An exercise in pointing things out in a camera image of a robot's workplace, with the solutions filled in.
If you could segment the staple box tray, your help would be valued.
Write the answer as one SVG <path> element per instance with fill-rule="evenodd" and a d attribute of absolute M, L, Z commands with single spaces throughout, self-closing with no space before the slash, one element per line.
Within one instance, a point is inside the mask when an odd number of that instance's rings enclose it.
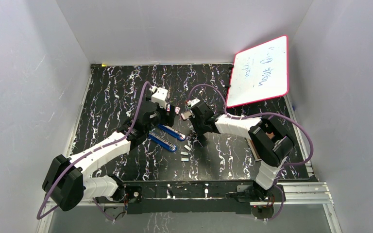
<path fill-rule="evenodd" d="M 180 116 L 183 121 L 186 121 L 192 116 L 192 113 L 190 111 L 186 111 L 181 113 Z"/>

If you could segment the blue stapler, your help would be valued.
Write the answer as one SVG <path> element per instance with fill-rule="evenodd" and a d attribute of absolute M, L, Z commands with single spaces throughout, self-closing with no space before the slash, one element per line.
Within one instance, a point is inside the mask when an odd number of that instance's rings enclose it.
<path fill-rule="evenodd" d="M 150 132 L 148 136 L 149 136 L 149 139 L 151 139 L 158 145 L 162 146 L 167 151 L 175 152 L 177 150 L 177 147 L 175 144 L 169 142 L 168 140 L 165 140 L 164 138 L 160 137 L 159 135 L 153 132 Z"/>
<path fill-rule="evenodd" d="M 160 124 L 158 125 L 158 128 L 165 131 L 166 133 L 168 133 L 169 135 L 171 135 L 172 137 L 176 138 L 179 141 L 185 141 L 186 139 L 185 134 L 183 134 L 179 130 L 176 130 L 170 126 Z"/>

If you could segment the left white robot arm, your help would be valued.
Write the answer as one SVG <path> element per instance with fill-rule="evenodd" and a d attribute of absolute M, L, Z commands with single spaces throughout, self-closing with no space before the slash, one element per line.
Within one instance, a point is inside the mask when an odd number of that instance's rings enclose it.
<path fill-rule="evenodd" d="M 138 115 L 126 119 L 109 137 L 93 147 L 66 158 L 56 156 L 42 188 L 63 211 L 69 211 L 82 200 L 106 197 L 114 202 L 125 198 L 122 179 L 113 174 L 93 177 L 92 173 L 118 156 L 137 148 L 158 125 L 172 127 L 179 108 L 168 104 L 162 108 L 147 99 L 140 105 Z"/>

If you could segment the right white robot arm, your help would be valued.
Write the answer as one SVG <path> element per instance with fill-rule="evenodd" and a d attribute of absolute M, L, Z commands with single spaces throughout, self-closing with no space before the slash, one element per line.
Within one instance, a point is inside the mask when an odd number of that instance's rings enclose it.
<path fill-rule="evenodd" d="M 191 101 L 190 104 L 190 109 L 182 113 L 181 117 L 192 123 L 196 134 L 233 134 L 251 140 L 261 159 L 254 195 L 260 201 L 268 200 L 273 195 L 274 180 L 295 146 L 280 121 L 271 114 L 245 118 L 215 113 L 199 100 Z"/>

